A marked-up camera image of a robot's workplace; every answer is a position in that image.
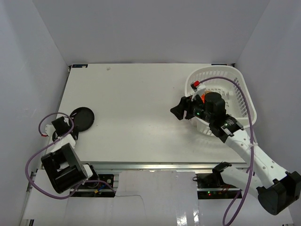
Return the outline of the white plastic basket bin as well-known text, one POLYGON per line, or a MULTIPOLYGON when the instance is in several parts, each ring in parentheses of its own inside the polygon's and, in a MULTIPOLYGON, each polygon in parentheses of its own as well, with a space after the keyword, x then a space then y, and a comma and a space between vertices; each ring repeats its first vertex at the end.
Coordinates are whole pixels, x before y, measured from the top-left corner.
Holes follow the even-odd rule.
POLYGON ((244 129, 249 130, 248 113, 243 96, 246 97, 249 106, 252 124, 255 124, 257 120, 257 113, 243 75, 238 69, 227 65, 211 65, 195 70, 186 79, 185 96, 188 97, 195 93, 191 87, 192 83, 212 77, 215 78, 204 82, 205 93, 219 93, 225 100, 226 113, 236 118, 244 126, 244 129))

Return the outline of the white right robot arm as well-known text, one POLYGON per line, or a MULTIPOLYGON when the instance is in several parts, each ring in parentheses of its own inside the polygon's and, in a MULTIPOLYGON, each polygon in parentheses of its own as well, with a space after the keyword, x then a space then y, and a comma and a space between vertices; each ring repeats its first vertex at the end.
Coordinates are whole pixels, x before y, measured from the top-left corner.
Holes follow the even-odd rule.
POLYGON ((271 215, 277 215, 299 199, 301 176, 274 162, 253 140, 234 117, 226 113, 225 101, 217 92, 205 92, 199 81, 191 83, 193 95, 182 97, 171 108, 177 119, 198 118, 209 124, 211 133, 234 150, 248 165, 243 173, 228 162, 221 162, 207 176, 208 182, 222 188, 226 184, 243 190, 258 199, 271 215))

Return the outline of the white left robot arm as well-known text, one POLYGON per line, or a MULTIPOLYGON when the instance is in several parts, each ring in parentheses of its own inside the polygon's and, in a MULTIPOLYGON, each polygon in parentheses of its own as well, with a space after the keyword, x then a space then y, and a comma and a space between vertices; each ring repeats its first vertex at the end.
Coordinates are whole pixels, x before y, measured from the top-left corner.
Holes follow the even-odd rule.
POLYGON ((99 184, 93 166, 82 163, 74 150, 79 132, 88 130, 94 119, 94 116, 74 116, 69 122, 64 117, 52 121, 57 134, 56 144, 41 157, 41 161, 51 185, 59 194, 83 182, 90 188, 99 184))

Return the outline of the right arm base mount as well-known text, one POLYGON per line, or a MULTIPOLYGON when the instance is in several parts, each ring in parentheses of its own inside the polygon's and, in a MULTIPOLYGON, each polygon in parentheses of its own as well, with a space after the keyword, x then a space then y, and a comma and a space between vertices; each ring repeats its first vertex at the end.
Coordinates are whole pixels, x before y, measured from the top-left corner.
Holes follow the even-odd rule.
POLYGON ((197 183, 199 200, 233 199, 236 196, 239 189, 226 184, 221 177, 221 173, 231 166, 228 162, 221 162, 210 173, 198 173, 192 178, 197 183))

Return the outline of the orange round plate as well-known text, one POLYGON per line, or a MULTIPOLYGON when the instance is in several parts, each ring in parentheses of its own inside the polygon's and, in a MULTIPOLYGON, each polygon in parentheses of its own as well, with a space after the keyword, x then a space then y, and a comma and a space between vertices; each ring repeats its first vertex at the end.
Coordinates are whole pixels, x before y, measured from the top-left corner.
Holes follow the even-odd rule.
POLYGON ((205 103, 205 93, 203 93, 202 95, 199 95, 201 100, 202 100, 202 103, 204 104, 205 103))

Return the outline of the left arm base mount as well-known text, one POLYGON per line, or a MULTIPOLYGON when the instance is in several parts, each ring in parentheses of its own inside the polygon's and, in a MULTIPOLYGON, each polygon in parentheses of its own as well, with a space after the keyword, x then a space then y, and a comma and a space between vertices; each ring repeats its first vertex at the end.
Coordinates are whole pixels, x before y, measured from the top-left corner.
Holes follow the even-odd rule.
POLYGON ((78 198, 113 198, 118 187, 118 175, 113 174, 98 174, 96 179, 105 181, 109 184, 114 192, 103 182, 85 183, 71 197, 78 198))

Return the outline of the black round plate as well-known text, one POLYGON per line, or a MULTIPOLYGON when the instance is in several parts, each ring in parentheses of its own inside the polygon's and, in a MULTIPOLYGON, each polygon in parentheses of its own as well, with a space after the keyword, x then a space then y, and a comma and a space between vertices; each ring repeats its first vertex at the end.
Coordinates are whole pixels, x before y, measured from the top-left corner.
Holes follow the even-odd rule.
POLYGON ((74 125, 78 127, 79 132, 84 132, 91 128, 94 123, 94 112, 88 107, 79 107, 72 111, 70 118, 74 125))

